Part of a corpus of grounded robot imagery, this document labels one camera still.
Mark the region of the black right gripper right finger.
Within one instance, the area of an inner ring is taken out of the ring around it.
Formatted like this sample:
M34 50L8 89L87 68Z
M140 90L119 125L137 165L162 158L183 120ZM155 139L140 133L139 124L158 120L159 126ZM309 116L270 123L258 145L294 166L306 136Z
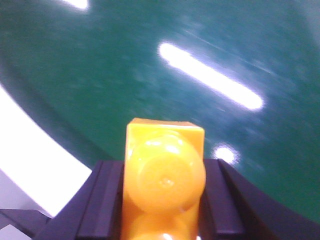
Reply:
M202 240L318 240L320 225L273 200L222 159L205 159Z

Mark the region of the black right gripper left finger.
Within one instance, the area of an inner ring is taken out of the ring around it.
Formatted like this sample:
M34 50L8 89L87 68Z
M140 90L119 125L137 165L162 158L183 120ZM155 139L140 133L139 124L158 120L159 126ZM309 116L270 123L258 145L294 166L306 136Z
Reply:
M118 240L124 163L99 161L88 179L36 240Z

